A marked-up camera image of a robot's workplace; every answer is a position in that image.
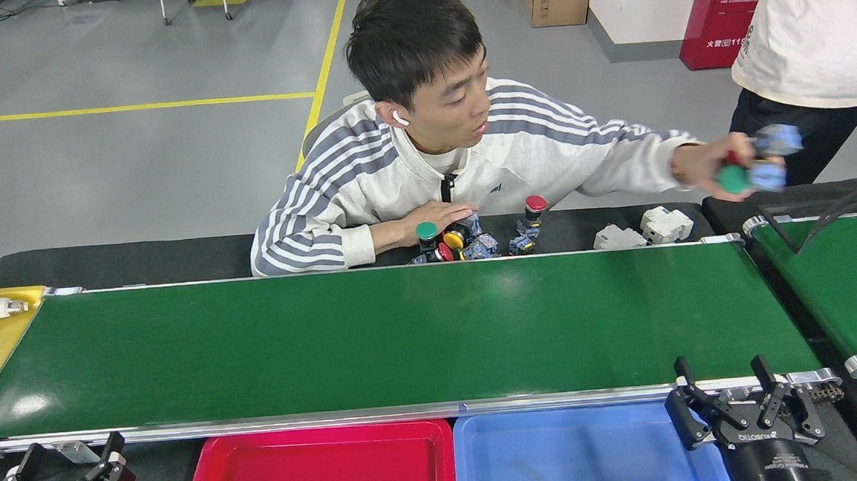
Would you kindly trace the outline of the seated person's right hand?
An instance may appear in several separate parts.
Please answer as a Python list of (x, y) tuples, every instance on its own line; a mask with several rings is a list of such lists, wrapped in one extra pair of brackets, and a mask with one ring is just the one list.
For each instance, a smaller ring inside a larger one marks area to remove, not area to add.
[(432, 223), (437, 227), (438, 231), (442, 231), (455, 221), (470, 217), (471, 214), (478, 211), (478, 205), (473, 203), (444, 203), (440, 202), (440, 200), (424, 203), (409, 215), (400, 219), (401, 238), (398, 245), (413, 246), (414, 244), (418, 244), (417, 227), (421, 223)]

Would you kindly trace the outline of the seated person's left hand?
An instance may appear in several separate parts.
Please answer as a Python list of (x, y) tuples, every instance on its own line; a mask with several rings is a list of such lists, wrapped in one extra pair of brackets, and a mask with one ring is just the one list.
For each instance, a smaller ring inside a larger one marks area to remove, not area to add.
[(729, 152), (734, 152), (744, 166), (750, 166), (755, 155), (749, 137), (742, 132), (729, 133), (711, 143), (677, 147), (671, 158), (673, 174), (683, 178), (683, 184), (694, 185), (718, 200), (736, 203), (744, 201), (752, 196), (751, 188), (732, 194), (717, 181), (717, 173)]

